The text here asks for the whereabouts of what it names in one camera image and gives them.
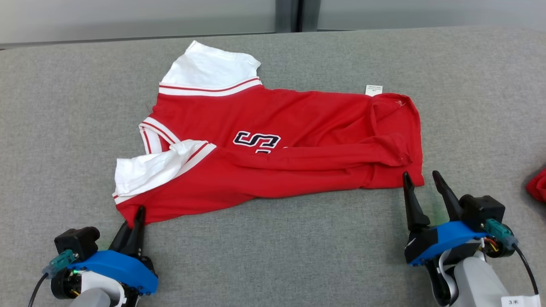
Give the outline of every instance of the clothing label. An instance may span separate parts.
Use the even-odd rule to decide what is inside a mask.
[[[502,307],[541,307],[541,298],[535,296],[501,297]]]
[[[381,94],[382,92],[383,92],[382,85],[366,85],[365,94],[368,96],[375,96],[377,94]]]

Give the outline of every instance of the sleeve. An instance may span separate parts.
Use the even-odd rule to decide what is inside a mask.
[[[397,137],[365,144],[242,153],[205,141],[183,141],[168,152],[120,159],[114,199],[130,219],[146,207],[146,223],[229,208],[255,197],[280,198],[365,186],[374,164],[401,166],[407,151]]]
[[[185,136],[185,131],[199,131],[196,117],[206,116],[192,109],[190,102],[210,103],[261,86],[257,75],[260,65],[249,54],[224,51],[194,40],[159,83],[153,113],[139,125],[146,153],[158,154],[180,140],[200,138],[195,134]]]
[[[425,184],[423,178],[423,149],[421,146],[421,120],[412,100],[404,95],[385,93],[372,97],[372,114],[375,135],[399,133],[406,141],[411,163],[400,167],[384,164],[375,166],[376,175],[366,188],[392,188],[401,186],[404,172],[409,172],[416,186]]]

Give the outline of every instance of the gray fabric surface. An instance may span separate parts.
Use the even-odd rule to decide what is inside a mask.
[[[106,249],[122,223],[115,159],[144,153],[137,125],[192,39],[0,51],[0,306],[27,304],[53,238],[95,226]],[[525,182],[546,163],[546,35],[433,28],[207,37],[263,64],[269,88],[412,97],[422,117],[434,223],[447,221],[431,172],[455,193],[507,207],[546,293],[546,204]],[[159,291],[140,306],[435,306],[423,268],[405,265],[401,189],[258,199],[147,228]],[[531,294],[517,256],[492,261],[512,294]],[[44,284],[35,306],[68,306]]]

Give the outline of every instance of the cable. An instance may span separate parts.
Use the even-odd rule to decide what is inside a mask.
[[[34,304],[34,299],[36,298],[38,289],[40,289],[41,283],[44,282],[44,280],[47,278],[48,275],[49,275],[48,273],[45,273],[44,275],[42,275],[40,280],[38,280],[38,283],[36,284],[36,287],[34,287],[34,291],[32,292],[31,300],[28,301],[28,307],[32,307],[32,305]]]
[[[516,243],[513,243],[512,247],[518,253],[519,257],[521,258],[521,261],[523,261],[523,265],[525,266],[525,269],[527,270],[527,273],[529,274],[529,278],[531,279],[531,283],[533,284],[533,290],[535,292],[535,295],[538,295],[537,281],[535,280],[535,277],[533,276],[533,272],[531,271],[531,267],[529,267],[529,263],[527,262],[527,259],[525,259],[525,256],[523,255],[523,253],[521,252],[521,249],[519,249]]]
[[[498,248],[491,242],[488,242],[489,243],[489,246],[491,246],[491,248],[495,251],[495,252],[498,252]]]
[[[489,242],[489,243],[493,244],[493,245],[494,245],[495,247],[497,246],[497,242],[495,242],[495,241],[494,241],[494,240],[492,240],[492,239],[489,239],[489,238],[483,238],[483,240],[484,240],[484,241],[486,241],[486,242]]]

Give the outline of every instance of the red and white stripe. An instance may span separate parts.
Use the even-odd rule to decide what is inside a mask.
[[[177,84],[160,83],[159,93],[172,96],[227,96],[246,90],[247,88],[262,85],[260,78],[255,76],[237,84],[223,88],[207,88],[207,87],[182,87]]]
[[[185,172],[189,171],[190,169],[192,169],[194,166],[196,166],[199,162],[201,162],[201,160],[203,160],[208,154],[210,154],[214,149],[216,148],[216,145],[214,144],[211,144],[207,141],[203,141],[202,145],[201,146],[196,146],[196,148],[194,148],[194,152],[191,153],[190,157],[188,158],[188,160],[186,161],[186,163],[184,163],[184,165],[182,165],[182,167],[180,168],[180,170],[176,173],[176,175],[174,176],[174,178],[184,174]],[[147,189],[147,191],[153,189],[157,187],[157,185],[152,185],[150,186],[149,189]],[[120,204],[120,203],[123,203],[124,201],[128,200],[128,199],[131,199],[137,195],[130,195],[130,196],[119,196],[118,193],[117,193],[117,189],[116,189],[116,192],[114,192],[114,194],[112,194],[113,198],[114,198],[114,202],[117,204]]]
[[[180,142],[180,139],[176,137],[171,130],[169,130],[164,124],[151,117],[146,118],[139,125],[139,129],[147,154],[157,154],[162,152],[159,137],[162,137],[171,145]]]

